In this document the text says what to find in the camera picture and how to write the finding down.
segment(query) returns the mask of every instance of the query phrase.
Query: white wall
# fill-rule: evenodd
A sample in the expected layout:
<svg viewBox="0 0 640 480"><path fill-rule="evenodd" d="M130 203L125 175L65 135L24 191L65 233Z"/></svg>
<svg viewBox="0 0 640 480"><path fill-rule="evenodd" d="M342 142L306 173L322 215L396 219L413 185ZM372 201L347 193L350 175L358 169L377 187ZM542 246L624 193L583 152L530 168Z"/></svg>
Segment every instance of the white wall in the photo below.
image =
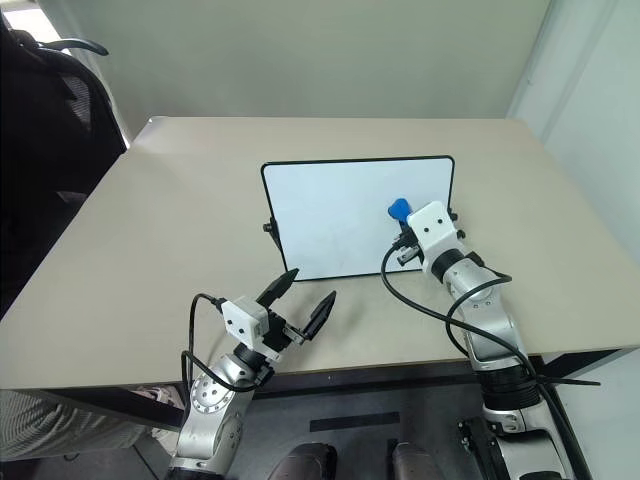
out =
<svg viewBox="0 0 640 480"><path fill-rule="evenodd" d="M504 117L548 0L40 0L153 115Z"/></svg>
<svg viewBox="0 0 640 480"><path fill-rule="evenodd" d="M555 1L509 114L529 124L640 264L639 52L637 0ZM597 273L615 282L615 272ZM637 478L640 350L578 378L602 382L558 388L594 479Z"/></svg>

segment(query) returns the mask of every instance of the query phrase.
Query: beige tabletop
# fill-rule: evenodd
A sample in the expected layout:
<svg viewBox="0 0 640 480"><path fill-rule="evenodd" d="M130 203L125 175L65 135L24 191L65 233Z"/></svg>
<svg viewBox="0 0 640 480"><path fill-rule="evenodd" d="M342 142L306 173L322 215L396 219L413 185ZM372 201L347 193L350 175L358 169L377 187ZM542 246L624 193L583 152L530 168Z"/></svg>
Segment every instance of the beige tabletop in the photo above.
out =
<svg viewBox="0 0 640 480"><path fill-rule="evenodd" d="M257 295L283 272L262 232L265 162L448 154L466 243L508 272L507 307L530 353L640 344L640 271L576 186L513 120L154 118L107 173L0 323L0 387L180 378L192 296ZM392 281L439 310L419 272ZM330 290L329 322L280 372L456 359L443 325L377 276L295 284L274 310L299 326ZM234 341L202 304L196 350Z"/></svg>

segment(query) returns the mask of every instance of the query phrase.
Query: gray fabric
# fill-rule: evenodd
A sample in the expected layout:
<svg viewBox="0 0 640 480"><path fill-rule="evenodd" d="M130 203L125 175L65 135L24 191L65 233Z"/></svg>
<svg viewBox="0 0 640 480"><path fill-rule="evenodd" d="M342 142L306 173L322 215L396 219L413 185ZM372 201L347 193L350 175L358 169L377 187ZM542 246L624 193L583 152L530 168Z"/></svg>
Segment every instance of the gray fabric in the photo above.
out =
<svg viewBox="0 0 640 480"><path fill-rule="evenodd" d="M126 448L148 427L31 395L0 391L0 460Z"/></svg>

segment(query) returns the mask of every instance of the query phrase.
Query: whiteboard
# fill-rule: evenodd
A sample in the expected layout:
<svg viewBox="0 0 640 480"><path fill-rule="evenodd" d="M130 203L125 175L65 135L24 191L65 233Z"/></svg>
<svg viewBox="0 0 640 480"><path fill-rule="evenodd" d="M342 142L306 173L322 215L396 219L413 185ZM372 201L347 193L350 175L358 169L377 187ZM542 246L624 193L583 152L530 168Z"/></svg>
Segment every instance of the whiteboard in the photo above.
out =
<svg viewBox="0 0 640 480"><path fill-rule="evenodd" d="M449 205L453 169L449 156L263 165L285 269L299 268L296 280L379 273L400 233L389 206L398 198L414 210L435 200ZM390 272L418 268L418 259L389 262Z"/></svg>

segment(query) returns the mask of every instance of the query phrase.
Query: blue object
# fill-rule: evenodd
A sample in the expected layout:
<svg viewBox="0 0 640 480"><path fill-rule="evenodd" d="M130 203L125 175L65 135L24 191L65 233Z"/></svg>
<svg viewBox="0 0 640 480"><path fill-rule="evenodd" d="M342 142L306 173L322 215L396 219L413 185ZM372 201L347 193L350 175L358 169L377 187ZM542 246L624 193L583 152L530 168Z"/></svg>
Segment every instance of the blue object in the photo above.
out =
<svg viewBox="0 0 640 480"><path fill-rule="evenodd" d="M404 198L399 198L387 209L389 215L400 222L400 225L407 225L407 217L411 213L411 206Z"/></svg>

